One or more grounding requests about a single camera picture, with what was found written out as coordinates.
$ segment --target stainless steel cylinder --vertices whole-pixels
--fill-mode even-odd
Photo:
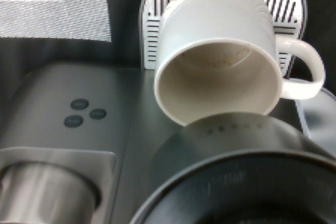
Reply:
[[[90,224],[95,187],[66,169],[41,163],[9,167],[2,179],[0,223]]]

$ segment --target coffee machine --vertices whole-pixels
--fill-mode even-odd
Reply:
[[[300,2],[302,7],[296,3],[296,8],[288,6],[288,9],[302,10],[300,18],[306,5],[305,1],[293,1],[291,6],[294,2]],[[264,204],[251,206],[258,210],[252,213],[242,207],[242,198],[248,198],[249,203],[257,200],[248,190],[251,184],[257,184],[252,181],[257,177],[258,186],[251,189],[260,189],[263,180],[266,195],[260,193],[260,198],[270,204],[276,190],[275,200],[281,200],[284,194],[294,197],[303,191],[303,198],[317,192],[312,201],[297,203],[294,211],[303,216],[318,211],[309,213],[311,222],[333,223],[333,210],[324,209],[332,204],[321,202],[329,199],[333,203],[332,93],[323,90],[309,101],[282,100],[270,114],[275,118],[230,114],[201,120],[186,128],[179,126],[155,102],[153,62],[149,60],[155,58],[149,54],[153,38],[144,38],[152,31],[149,26],[155,26],[149,21],[153,18],[147,17],[159,18],[168,1],[135,3],[108,2],[111,43],[56,38],[0,40],[2,51],[11,52],[8,57],[2,52],[0,59],[5,111],[0,223],[219,223],[224,219],[228,223],[263,223],[267,220],[260,218]],[[278,15],[281,2],[267,1],[267,4]],[[296,24],[302,30],[305,22]],[[293,59],[290,55],[285,57],[284,72],[290,74]],[[269,171],[260,174],[254,164]],[[308,171],[312,177],[305,179]],[[294,189],[300,175],[308,188],[299,185]],[[195,195],[209,194],[209,181],[215,181],[213,195],[206,200]],[[221,181],[231,187],[242,186],[240,191],[228,194],[242,196],[231,200],[237,201],[237,210],[243,211],[237,214],[245,219],[239,220],[231,210],[225,213],[228,216],[203,210],[233,206],[219,203],[224,201],[216,187]],[[281,186],[278,181],[287,183],[284,191],[282,187],[272,188]],[[164,219],[162,213],[176,219]],[[270,207],[264,218],[276,222],[279,217],[294,223],[309,223],[300,219],[302,215],[296,219],[291,212],[282,214]]]

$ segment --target gray surface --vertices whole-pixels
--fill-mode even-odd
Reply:
[[[2,0],[0,38],[111,42],[107,0]]]
[[[6,170],[2,187],[0,223],[92,223],[98,190],[75,173],[41,163],[18,164]]]
[[[0,148],[27,146],[119,153],[128,137],[140,78],[135,69],[74,64],[51,65],[32,73],[8,111]],[[81,111],[71,108],[78,98],[90,102]],[[102,120],[90,118],[96,108],[107,110]],[[63,124],[71,115],[84,118],[78,128]]]
[[[182,129],[182,126],[168,119],[158,107],[153,95],[153,78],[153,71],[146,71],[140,98],[134,109],[135,116],[131,125],[113,213],[113,223],[117,224],[129,223],[141,204],[150,196],[152,192],[141,191],[147,188],[147,183],[141,176],[144,168],[152,161],[159,147]],[[272,116],[302,130],[294,101],[282,100],[272,112]]]

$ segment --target white mug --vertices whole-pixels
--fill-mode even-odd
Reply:
[[[305,61],[311,83],[282,78],[278,51]],[[269,114],[279,98],[312,98],[324,81],[312,46],[275,36],[263,0],[170,3],[159,32],[155,96],[180,125],[227,112]]]

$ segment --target mug rim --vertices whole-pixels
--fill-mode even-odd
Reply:
[[[251,42],[248,42],[248,41],[245,41],[242,39],[234,39],[234,38],[213,38],[213,39],[200,40],[200,41],[191,43],[189,45],[186,45],[179,50],[176,50],[173,52],[173,54],[168,57],[165,57],[165,60],[161,63],[158,63],[158,67],[155,69],[155,98],[156,98],[159,107],[161,107],[164,113],[167,114],[167,116],[171,118],[171,120],[177,124],[180,124],[183,126],[186,126],[189,123],[186,123],[185,121],[182,121],[171,114],[171,112],[167,109],[165,104],[164,104],[164,102],[161,100],[159,84],[161,84],[162,74],[164,74],[164,71],[165,71],[167,66],[170,65],[171,61],[177,58],[177,56],[183,52],[186,52],[188,50],[191,50],[195,47],[200,47],[201,45],[206,45],[206,44],[218,44],[218,43],[233,43],[233,44],[239,44],[239,45],[248,45],[261,54],[261,56],[267,59],[270,65],[272,65],[272,68],[273,68],[273,70],[276,72],[278,91],[276,91],[275,99],[273,99],[272,104],[267,107],[267,110],[263,113],[260,113],[260,114],[267,115],[272,112],[272,110],[275,109],[276,104],[279,102],[279,99],[281,99],[281,95],[282,95],[282,85],[284,85],[284,80],[282,80],[284,79],[284,76],[282,76],[282,72],[281,72],[279,62],[276,62],[276,60],[279,61],[278,56],[276,56],[276,59],[275,59],[275,57],[270,55],[270,53],[257,44],[254,44],[254,43],[251,43]]]

